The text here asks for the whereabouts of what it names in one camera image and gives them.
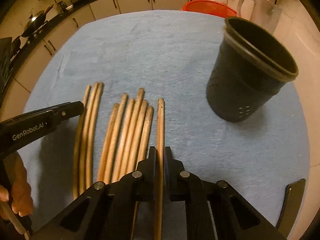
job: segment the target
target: pitcher handle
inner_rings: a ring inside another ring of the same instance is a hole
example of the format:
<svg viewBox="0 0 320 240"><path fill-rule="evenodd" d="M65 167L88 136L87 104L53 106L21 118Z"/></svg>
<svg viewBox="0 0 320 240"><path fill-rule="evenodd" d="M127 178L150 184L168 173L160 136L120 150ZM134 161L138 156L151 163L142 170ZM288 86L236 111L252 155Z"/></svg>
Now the pitcher handle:
<svg viewBox="0 0 320 240"><path fill-rule="evenodd" d="M237 12L238 12L238 16L241 17L241 8L242 8L242 5L243 5L243 2L244 0L239 0L238 2L238 6L237 6Z"/></svg>

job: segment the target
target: blue cloth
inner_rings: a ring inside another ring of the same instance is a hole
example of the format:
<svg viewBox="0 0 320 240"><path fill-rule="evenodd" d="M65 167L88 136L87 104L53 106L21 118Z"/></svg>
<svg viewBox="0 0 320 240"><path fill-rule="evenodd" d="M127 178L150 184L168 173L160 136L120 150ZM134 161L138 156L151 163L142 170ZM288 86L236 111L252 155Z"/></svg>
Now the blue cloth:
<svg viewBox="0 0 320 240"><path fill-rule="evenodd" d="M155 108L150 146L156 145L157 98L165 100L165 145L185 169L203 180L230 183L273 225L287 184L308 179L309 144L293 83L249 119L229 123L210 108L205 88L222 41L224 19L182 11L112 16L83 26L58 51L37 82L25 112L82 100L87 84L104 82L95 131L96 178L106 125L114 103L139 87ZM28 170L38 230L72 201L72 155L78 117L19 151ZM152 225L140 205L141 224ZM183 203L164 205L163 239L186 239Z"/></svg>

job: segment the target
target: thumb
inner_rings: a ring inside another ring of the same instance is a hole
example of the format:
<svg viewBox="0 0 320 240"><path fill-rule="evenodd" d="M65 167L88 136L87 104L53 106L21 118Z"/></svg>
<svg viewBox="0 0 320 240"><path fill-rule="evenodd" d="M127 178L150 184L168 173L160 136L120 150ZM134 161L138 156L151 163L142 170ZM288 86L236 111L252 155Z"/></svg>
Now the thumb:
<svg viewBox="0 0 320 240"><path fill-rule="evenodd" d="M8 202L9 201L9 192L0 185L0 201Z"/></svg>

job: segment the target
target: red plastic bowl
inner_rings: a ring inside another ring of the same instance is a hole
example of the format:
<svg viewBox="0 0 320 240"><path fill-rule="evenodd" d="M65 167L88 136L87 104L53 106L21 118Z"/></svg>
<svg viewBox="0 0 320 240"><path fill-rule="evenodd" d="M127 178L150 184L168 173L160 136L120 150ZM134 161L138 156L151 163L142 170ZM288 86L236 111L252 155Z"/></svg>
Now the red plastic bowl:
<svg viewBox="0 0 320 240"><path fill-rule="evenodd" d="M237 16L237 12L228 5L210 0L190 1L183 6L182 11L200 12L222 18Z"/></svg>

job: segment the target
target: human hand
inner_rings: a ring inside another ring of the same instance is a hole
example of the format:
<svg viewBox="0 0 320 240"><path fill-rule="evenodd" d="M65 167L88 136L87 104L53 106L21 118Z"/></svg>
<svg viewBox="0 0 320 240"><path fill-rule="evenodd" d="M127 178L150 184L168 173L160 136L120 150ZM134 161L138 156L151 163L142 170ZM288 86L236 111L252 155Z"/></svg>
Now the human hand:
<svg viewBox="0 0 320 240"><path fill-rule="evenodd" d="M33 200L31 198L31 187L27 182L27 170L23 166L22 159L17 155L16 161L12 167L14 173L14 182L12 184L10 196L12 197L12 211L23 217L33 212ZM0 201L8 202L9 193L7 189L0 185ZM8 220L7 215L0 208L0 216Z"/></svg>

